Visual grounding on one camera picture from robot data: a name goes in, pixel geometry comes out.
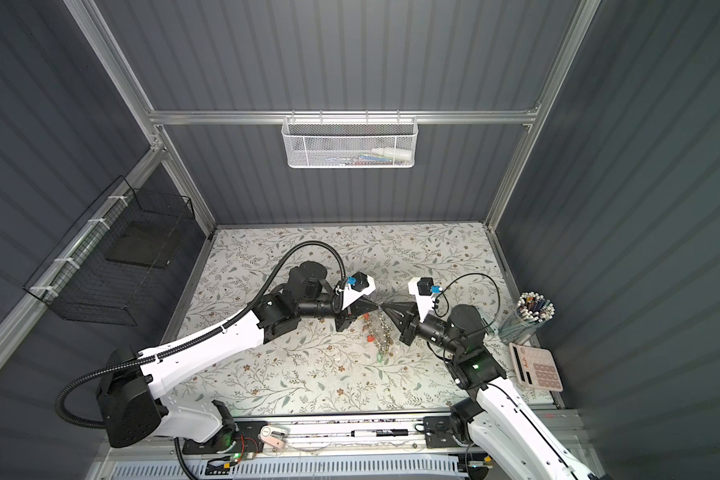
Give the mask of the large keyring with coloured keys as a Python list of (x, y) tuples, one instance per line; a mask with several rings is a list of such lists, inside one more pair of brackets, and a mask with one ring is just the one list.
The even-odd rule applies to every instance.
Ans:
[(394, 350), (394, 325), (386, 314), (380, 310), (365, 313), (361, 320), (362, 329), (366, 334), (368, 343), (373, 344), (377, 349), (376, 359), (380, 364), (387, 364)]

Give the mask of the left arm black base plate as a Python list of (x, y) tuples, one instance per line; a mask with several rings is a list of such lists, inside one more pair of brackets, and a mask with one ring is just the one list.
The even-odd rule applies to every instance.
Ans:
[(184, 455), (261, 453), (263, 442), (259, 434), (267, 425), (264, 421), (237, 422), (235, 428), (224, 426), (205, 443), (185, 440), (181, 450)]

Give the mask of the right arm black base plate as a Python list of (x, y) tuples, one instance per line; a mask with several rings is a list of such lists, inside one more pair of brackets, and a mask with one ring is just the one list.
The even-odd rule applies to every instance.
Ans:
[(421, 422), (422, 427), (418, 427), (418, 430), (424, 434), (426, 445), (430, 449), (470, 447), (471, 450), (496, 453), (496, 445), (486, 439), (475, 443), (469, 433), (470, 425), (477, 426), (483, 420), (490, 420), (487, 412), (474, 415), (467, 421), (452, 415), (425, 416)]

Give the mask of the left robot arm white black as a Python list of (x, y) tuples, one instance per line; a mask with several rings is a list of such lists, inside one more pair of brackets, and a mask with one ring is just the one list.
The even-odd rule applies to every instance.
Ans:
[(177, 437), (214, 443), (234, 420), (221, 402), (198, 404), (172, 397), (173, 389), (206, 368), (237, 353), (292, 332), (304, 317), (328, 317), (339, 331), (375, 310), (370, 296), (374, 279), (356, 272), (332, 288), (326, 268), (305, 261), (292, 268), (287, 281), (254, 300), (238, 320), (228, 319), (182, 339), (137, 354), (114, 353), (110, 360), (134, 358), (138, 366), (105, 375), (97, 402), (108, 442), (113, 448), (135, 445), (149, 437)]

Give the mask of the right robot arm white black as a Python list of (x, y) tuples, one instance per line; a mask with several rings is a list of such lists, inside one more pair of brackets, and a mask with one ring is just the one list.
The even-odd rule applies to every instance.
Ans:
[(420, 338), (443, 351), (444, 365), (468, 398), (450, 407), (455, 439), (487, 453), (511, 479), (596, 479), (527, 406), (505, 369), (484, 345), (486, 324), (478, 309), (457, 305), (441, 319), (421, 314), (414, 302), (380, 309), (410, 345)]

